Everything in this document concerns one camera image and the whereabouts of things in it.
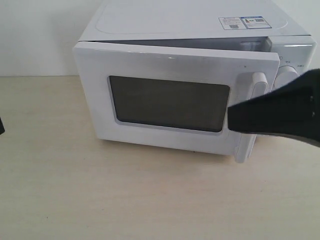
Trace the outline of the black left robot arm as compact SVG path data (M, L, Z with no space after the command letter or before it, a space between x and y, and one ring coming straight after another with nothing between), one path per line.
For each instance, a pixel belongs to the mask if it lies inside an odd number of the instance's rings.
M5 128L2 122L2 119L0 118L0 135L2 135L5 132Z

